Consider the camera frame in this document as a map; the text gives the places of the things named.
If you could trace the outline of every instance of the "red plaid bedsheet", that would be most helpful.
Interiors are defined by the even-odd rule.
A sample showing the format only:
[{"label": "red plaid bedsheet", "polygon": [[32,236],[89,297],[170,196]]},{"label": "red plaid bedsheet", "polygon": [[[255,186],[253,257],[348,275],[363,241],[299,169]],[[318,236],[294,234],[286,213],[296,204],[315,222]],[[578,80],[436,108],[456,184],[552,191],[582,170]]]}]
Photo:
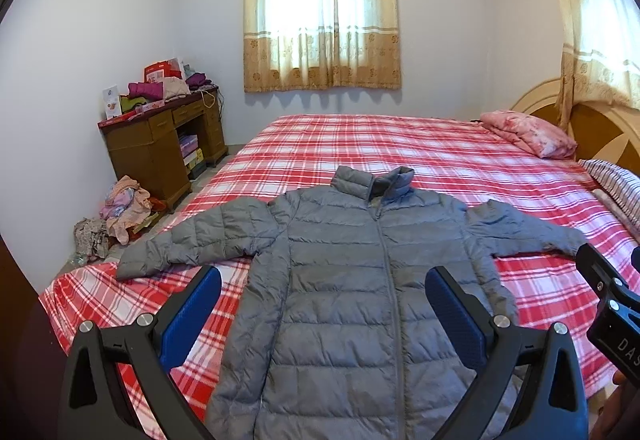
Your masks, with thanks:
[{"label": "red plaid bedsheet", "polygon": [[[640,275],[630,265],[635,242],[590,194],[595,184],[587,172],[574,162],[528,155],[476,123],[362,115],[280,118],[246,145],[166,228],[241,195],[269,200],[291,189],[328,184],[338,165],[372,173],[408,166],[416,171],[415,187],[438,190],[471,205],[493,198],[558,225],[580,228],[630,287],[640,288]],[[569,326],[587,395],[608,384],[613,367],[586,338],[597,299],[575,264],[558,254],[496,263],[502,282],[517,298],[523,325],[546,328],[562,321]],[[171,373],[200,418],[218,381],[249,261],[216,266],[222,273],[222,296],[188,360]],[[40,296],[66,352],[83,320],[92,319],[100,327],[130,324],[143,312],[156,312],[197,269],[124,283],[114,280],[115,270],[112,263],[80,268],[56,279]],[[132,369],[122,366],[121,372],[146,432],[163,438]]]}]

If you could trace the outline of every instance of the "striped pillow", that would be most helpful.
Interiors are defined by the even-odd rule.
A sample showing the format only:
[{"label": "striped pillow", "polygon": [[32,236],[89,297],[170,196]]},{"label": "striped pillow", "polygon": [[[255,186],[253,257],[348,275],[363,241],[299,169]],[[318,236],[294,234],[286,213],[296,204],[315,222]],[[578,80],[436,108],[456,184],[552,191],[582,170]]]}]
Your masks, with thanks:
[{"label": "striped pillow", "polygon": [[638,243],[640,243],[640,228],[635,227],[631,220],[626,217],[626,214],[622,212],[622,209],[618,206],[618,204],[613,201],[605,191],[602,189],[596,189],[591,193],[593,196],[600,200],[605,207],[608,208],[609,212],[613,214],[620,223],[628,230],[628,233],[631,234],[633,239],[635,239]]},{"label": "striped pillow", "polygon": [[637,229],[640,229],[640,179],[632,172],[604,160],[580,160],[600,187]]}]

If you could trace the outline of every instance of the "curtain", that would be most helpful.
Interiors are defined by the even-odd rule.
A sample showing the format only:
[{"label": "curtain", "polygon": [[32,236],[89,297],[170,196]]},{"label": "curtain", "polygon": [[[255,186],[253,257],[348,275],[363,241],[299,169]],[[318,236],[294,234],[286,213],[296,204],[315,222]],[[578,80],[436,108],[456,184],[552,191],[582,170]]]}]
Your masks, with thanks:
[{"label": "curtain", "polygon": [[640,109],[640,9],[634,0],[560,0],[562,87],[556,107],[567,130],[573,106],[598,101]]},{"label": "curtain", "polygon": [[244,0],[245,91],[400,85],[396,0]]}]

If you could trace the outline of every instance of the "pink clothing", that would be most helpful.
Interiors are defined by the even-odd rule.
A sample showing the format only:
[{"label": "pink clothing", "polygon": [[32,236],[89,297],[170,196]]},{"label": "pink clothing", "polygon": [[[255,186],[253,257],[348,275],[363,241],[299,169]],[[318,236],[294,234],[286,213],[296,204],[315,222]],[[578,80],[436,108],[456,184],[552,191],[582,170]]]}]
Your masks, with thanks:
[{"label": "pink clothing", "polygon": [[100,217],[107,220],[108,234],[116,237],[121,245],[129,242],[127,229],[142,223],[151,214],[149,196],[148,191],[128,176],[111,187]]},{"label": "pink clothing", "polygon": [[540,158],[571,158],[578,147],[577,142],[560,128],[536,116],[494,111],[484,113],[480,120],[484,128]]}]

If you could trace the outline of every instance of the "wooden desk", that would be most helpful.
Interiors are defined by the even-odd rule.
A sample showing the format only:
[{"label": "wooden desk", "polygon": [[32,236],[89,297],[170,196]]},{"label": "wooden desk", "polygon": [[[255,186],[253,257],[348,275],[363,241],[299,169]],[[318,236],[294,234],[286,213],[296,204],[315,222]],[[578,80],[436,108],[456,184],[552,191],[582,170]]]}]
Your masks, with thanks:
[{"label": "wooden desk", "polygon": [[170,210],[187,192],[187,178],[178,134],[198,135],[198,147],[208,163],[228,152],[220,123],[218,97],[200,93],[167,102],[164,107],[101,129],[118,178],[130,176]]}]

